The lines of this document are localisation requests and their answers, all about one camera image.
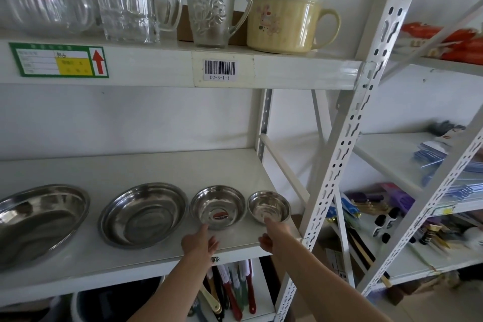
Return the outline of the black bottles with white caps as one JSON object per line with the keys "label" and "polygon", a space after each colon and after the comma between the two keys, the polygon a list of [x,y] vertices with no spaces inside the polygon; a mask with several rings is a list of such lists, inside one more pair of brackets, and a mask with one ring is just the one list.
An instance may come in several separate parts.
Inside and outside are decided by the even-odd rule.
{"label": "black bottles with white caps", "polygon": [[374,222],[375,228],[372,237],[380,238],[383,244],[387,244],[391,238],[388,230],[393,226],[400,212],[399,207],[393,207],[387,214],[378,215]]}

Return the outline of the red handled brush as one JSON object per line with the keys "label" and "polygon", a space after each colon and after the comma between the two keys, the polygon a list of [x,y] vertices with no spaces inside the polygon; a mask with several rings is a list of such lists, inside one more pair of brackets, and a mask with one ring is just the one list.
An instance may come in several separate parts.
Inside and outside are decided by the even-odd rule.
{"label": "red handled brush", "polygon": [[240,261],[238,268],[244,305],[248,306],[249,312],[254,315],[257,312],[257,305],[252,281],[253,268],[251,259]]}
{"label": "red handled brush", "polygon": [[220,274],[220,277],[221,277],[221,280],[222,280],[222,283],[223,283],[223,287],[226,291],[226,295],[228,297],[228,300],[230,301],[230,306],[231,306],[231,309],[232,309],[233,316],[235,317],[235,320],[237,322],[241,322],[241,320],[243,318],[243,313],[240,310],[240,307],[238,306],[236,297],[233,293],[232,283],[231,283],[231,280],[230,280],[230,275],[229,275],[228,269],[223,264],[217,265],[216,268],[218,269],[218,272]]}

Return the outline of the round steel dish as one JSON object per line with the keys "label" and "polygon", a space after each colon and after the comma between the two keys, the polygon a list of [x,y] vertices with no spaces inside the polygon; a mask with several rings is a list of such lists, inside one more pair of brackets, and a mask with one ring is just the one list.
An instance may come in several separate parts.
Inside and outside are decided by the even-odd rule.
{"label": "round steel dish", "polygon": [[188,212],[188,198],[179,187],[145,183],[114,197],[98,218],[98,232],[108,245],[138,250],[171,236]]}

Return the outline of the person's right hand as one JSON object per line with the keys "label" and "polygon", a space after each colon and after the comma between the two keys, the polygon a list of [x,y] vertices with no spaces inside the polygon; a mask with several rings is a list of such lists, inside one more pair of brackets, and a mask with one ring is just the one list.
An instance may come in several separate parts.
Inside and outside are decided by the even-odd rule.
{"label": "person's right hand", "polygon": [[291,236],[289,227],[279,221],[274,221],[268,217],[264,218],[264,224],[266,226],[266,232],[271,238],[271,254],[275,256],[281,256],[286,245],[286,240]]}

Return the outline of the white perforated metal shelf rack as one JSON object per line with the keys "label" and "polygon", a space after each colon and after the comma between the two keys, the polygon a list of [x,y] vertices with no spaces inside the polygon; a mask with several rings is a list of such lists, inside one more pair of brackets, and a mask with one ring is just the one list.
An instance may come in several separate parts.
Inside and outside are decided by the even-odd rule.
{"label": "white perforated metal shelf rack", "polygon": [[448,159],[458,162],[468,152],[483,148],[483,66],[473,68],[468,63],[423,58],[421,53],[413,57],[393,52],[403,24],[431,21],[455,30],[456,25],[462,28],[463,22],[477,18],[483,22],[483,0],[348,1],[348,11],[342,15],[348,18],[342,22],[342,52],[377,62],[375,78],[380,80],[379,87],[372,89],[376,96],[363,103],[369,112],[362,116],[354,153],[415,199],[408,215],[390,229],[389,242],[376,246],[380,253],[358,289],[368,295],[380,288],[382,282],[376,276],[383,276],[383,271],[389,273],[392,284],[401,284],[475,264],[483,266],[483,246],[470,244],[444,253],[436,246],[409,243],[424,221],[444,215],[443,211],[453,205],[452,215],[483,209],[483,195],[470,197],[469,205],[444,196],[450,175],[443,167],[430,184],[422,187],[413,154],[430,134],[389,133],[389,129],[402,129],[403,124],[415,124],[416,119],[428,119],[429,113],[456,118],[462,110],[467,129]]}

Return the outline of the brown cardboard box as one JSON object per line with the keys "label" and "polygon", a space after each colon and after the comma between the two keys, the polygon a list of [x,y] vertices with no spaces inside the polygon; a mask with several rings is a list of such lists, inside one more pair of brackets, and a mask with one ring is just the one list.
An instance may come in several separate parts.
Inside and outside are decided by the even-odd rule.
{"label": "brown cardboard box", "polygon": [[[245,20],[240,26],[237,32],[230,37],[228,45],[233,46],[247,46],[247,30],[248,30],[248,20]],[[190,27],[189,14],[187,5],[183,5],[182,14],[180,17],[179,24],[177,26],[177,40],[183,42],[193,42],[192,30]]]}

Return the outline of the person's right forearm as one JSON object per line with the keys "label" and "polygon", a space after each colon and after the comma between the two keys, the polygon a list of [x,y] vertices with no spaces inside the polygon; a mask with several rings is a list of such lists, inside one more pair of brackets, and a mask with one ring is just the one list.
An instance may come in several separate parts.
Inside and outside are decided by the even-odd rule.
{"label": "person's right forearm", "polygon": [[392,322],[291,236],[275,257],[317,322]]}

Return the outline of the stack of blue hangers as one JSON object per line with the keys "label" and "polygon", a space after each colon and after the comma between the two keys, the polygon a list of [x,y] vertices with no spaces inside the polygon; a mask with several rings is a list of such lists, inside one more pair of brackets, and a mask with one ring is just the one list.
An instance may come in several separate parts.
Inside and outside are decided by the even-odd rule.
{"label": "stack of blue hangers", "polygon": [[468,152],[465,159],[450,161],[451,166],[447,166],[451,151],[450,146],[435,140],[424,141],[418,145],[413,158],[420,168],[421,186],[430,184],[440,167],[443,167],[445,173],[450,175],[444,184],[446,196],[462,201],[483,195],[483,154],[475,150],[470,159],[471,153]]}

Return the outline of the small steel bowl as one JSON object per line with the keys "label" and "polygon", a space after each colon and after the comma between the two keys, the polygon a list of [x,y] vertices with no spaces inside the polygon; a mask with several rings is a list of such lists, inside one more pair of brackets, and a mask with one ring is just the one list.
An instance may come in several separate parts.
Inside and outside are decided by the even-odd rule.
{"label": "small steel bowl", "polygon": [[257,191],[247,200],[247,208],[252,218],[263,224],[264,219],[286,222],[291,217],[288,200],[274,191]]}

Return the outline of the white barcode label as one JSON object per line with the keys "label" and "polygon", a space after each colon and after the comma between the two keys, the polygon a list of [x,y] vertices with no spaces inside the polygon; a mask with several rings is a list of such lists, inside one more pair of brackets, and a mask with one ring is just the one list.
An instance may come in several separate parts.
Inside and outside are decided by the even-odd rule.
{"label": "white barcode label", "polygon": [[204,81],[236,81],[238,63],[234,60],[203,60]]}

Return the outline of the large oval steel plate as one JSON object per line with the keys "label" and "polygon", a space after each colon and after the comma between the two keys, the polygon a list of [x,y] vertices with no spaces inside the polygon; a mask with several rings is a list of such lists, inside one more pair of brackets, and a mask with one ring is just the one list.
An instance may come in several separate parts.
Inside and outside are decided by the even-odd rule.
{"label": "large oval steel plate", "polygon": [[65,247],[87,218],[87,191],[49,184],[0,200],[0,272],[42,262]]}

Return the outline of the green shelf label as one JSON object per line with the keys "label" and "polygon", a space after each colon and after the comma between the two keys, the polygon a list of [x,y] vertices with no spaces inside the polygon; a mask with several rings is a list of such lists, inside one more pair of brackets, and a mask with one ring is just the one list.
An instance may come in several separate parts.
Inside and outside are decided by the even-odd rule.
{"label": "green shelf label", "polygon": [[109,78],[101,46],[9,42],[22,77]]}

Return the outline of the medium steel bowl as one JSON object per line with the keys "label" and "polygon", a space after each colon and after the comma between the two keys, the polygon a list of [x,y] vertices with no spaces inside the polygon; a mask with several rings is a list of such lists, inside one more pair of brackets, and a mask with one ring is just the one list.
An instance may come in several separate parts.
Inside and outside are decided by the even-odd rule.
{"label": "medium steel bowl", "polygon": [[189,205],[191,216],[212,231],[229,228],[247,212],[243,194],[226,185],[209,186],[199,191]]}

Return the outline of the pile of orange packets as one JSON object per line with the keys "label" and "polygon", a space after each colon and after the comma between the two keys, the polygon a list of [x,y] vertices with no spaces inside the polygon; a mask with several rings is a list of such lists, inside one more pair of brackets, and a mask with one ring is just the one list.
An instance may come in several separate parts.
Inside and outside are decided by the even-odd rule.
{"label": "pile of orange packets", "polygon": [[[406,23],[396,39],[393,52],[409,55],[442,29],[442,26],[420,21]],[[456,30],[428,50],[423,57],[483,66],[483,24],[480,28],[464,27]]]}

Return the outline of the cream flower-print lidded cup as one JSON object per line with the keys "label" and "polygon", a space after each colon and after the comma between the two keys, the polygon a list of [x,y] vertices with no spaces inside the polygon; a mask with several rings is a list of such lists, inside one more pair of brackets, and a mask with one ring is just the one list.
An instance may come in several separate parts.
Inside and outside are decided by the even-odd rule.
{"label": "cream flower-print lidded cup", "polygon": [[[316,44],[317,24],[325,15],[335,18],[335,31],[327,42]],[[301,55],[331,44],[340,27],[338,12],[323,8],[320,0],[253,0],[246,44],[257,51]]]}

